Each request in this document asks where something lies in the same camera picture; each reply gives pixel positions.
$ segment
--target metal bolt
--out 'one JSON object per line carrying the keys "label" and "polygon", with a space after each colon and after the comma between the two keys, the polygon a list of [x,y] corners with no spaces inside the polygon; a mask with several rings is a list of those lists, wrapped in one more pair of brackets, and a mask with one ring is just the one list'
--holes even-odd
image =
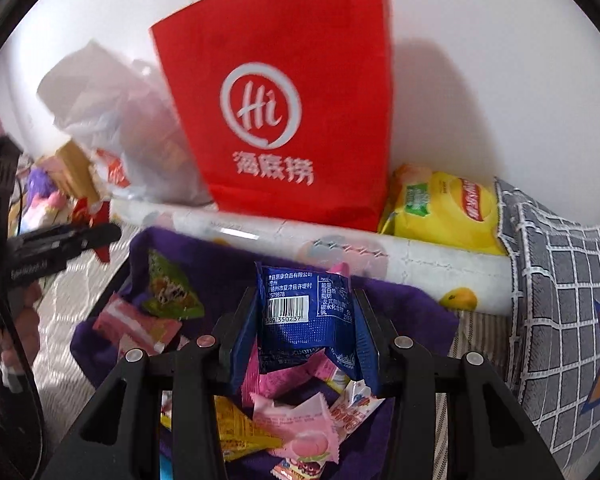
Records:
{"label": "metal bolt", "polygon": [[482,357],[478,352],[469,352],[466,355],[466,361],[474,366],[480,366],[484,362],[484,357]]}
{"label": "metal bolt", "polygon": [[411,348],[413,346],[413,339],[406,335],[399,335],[394,339],[394,343],[398,348]]}
{"label": "metal bolt", "polygon": [[216,338],[212,335],[201,335],[198,339],[196,339],[196,344],[200,348],[209,348],[216,344]]}
{"label": "metal bolt", "polygon": [[142,359],[142,350],[139,348],[132,348],[126,353],[125,359],[130,363],[138,362],[140,359]]}

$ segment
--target red shopping bag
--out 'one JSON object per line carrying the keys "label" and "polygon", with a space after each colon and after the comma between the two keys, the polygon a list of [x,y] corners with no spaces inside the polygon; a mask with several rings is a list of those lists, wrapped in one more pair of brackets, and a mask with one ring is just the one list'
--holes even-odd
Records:
{"label": "red shopping bag", "polygon": [[221,210],[376,230],[387,0],[201,0],[152,32]]}

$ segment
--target human hand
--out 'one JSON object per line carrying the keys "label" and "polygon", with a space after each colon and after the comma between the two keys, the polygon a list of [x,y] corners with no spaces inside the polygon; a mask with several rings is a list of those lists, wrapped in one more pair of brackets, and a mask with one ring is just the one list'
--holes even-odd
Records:
{"label": "human hand", "polygon": [[[40,286],[37,282],[33,283],[24,291],[24,308],[14,322],[29,365],[33,364],[40,351],[40,332],[38,331],[40,318],[38,313],[33,310],[33,305],[40,297],[42,297]],[[16,373],[22,371],[22,364],[13,347],[11,336],[6,330],[0,330],[0,359],[7,368],[13,368]]]}

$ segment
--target green snack package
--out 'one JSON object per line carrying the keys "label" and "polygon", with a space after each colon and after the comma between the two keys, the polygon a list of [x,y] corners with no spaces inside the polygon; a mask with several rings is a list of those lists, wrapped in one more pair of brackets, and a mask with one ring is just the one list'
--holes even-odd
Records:
{"label": "green snack package", "polygon": [[193,319],[205,315],[184,272],[155,250],[149,250],[149,290],[154,296],[142,306],[154,316]]}

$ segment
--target purple bag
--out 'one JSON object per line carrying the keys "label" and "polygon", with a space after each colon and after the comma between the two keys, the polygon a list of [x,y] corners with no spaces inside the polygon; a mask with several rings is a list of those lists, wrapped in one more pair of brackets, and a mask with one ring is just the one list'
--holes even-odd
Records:
{"label": "purple bag", "polygon": [[[202,304],[201,317],[183,322],[182,334],[189,339],[210,333],[222,314],[237,308],[245,288],[256,283],[256,261],[273,267],[321,270],[160,228],[149,228],[131,242],[130,282],[120,290],[120,296],[136,306],[152,298],[149,260],[150,254],[155,254],[153,251],[178,267],[179,275],[186,277],[187,287],[190,286]],[[353,276],[351,282],[353,288],[366,291],[375,311],[391,319],[398,333],[410,336],[430,352],[439,355],[448,353],[458,329],[458,318],[453,313],[412,286],[359,276]],[[115,366],[118,349],[93,330],[95,319],[96,316],[90,317],[76,327],[71,353],[91,384],[97,387]],[[174,349],[175,345],[177,341],[173,341],[165,351]],[[318,391],[324,393],[329,404],[338,397],[323,382],[311,380],[284,396],[283,400],[289,404],[299,404]],[[393,401],[388,400],[340,446],[340,464],[329,463],[322,478],[367,480],[379,476],[392,414]],[[171,457],[171,433],[167,430],[161,431],[160,450]],[[226,469],[231,479],[270,480],[270,470],[278,462],[279,458],[260,452],[229,462]]]}

